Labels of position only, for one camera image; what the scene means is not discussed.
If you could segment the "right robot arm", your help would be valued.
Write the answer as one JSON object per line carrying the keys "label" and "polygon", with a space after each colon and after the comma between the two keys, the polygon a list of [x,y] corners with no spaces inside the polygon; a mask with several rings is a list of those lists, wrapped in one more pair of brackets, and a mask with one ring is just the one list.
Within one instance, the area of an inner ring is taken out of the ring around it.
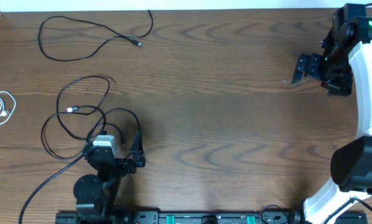
{"label": "right robot arm", "polygon": [[322,54],[302,54],[292,77],[318,80],[333,96],[356,95],[357,129],[352,142],[337,149],[330,178],[302,208],[286,215],[287,223],[366,223],[365,214],[349,208],[372,197],[372,17],[366,5],[347,3],[332,16],[321,42]]}

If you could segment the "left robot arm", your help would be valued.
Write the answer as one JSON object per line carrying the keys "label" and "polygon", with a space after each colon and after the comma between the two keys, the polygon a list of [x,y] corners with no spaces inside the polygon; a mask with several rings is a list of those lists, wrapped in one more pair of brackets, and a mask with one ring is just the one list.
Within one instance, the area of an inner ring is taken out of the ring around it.
{"label": "left robot arm", "polygon": [[97,174],[80,177],[73,194],[77,200],[78,223],[132,223],[131,212],[116,208],[114,203],[121,179],[146,165],[142,134],[138,131],[125,158],[116,158],[116,138],[99,135],[86,145],[82,155]]}

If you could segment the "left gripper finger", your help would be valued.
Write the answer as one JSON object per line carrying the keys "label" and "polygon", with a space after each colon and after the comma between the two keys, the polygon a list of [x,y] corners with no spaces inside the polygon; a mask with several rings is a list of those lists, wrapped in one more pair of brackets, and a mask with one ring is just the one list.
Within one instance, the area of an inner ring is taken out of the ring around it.
{"label": "left gripper finger", "polygon": [[135,167],[145,167],[146,165],[146,157],[142,145],[141,131],[138,131],[135,135],[126,162],[127,164],[132,164]]}
{"label": "left gripper finger", "polygon": [[89,146],[90,144],[92,144],[93,140],[100,134],[99,131],[97,131],[96,129],[91,129],[90,132],[88,133],[87,137],[86,137],[86,143],[85,143],[85,146]]}

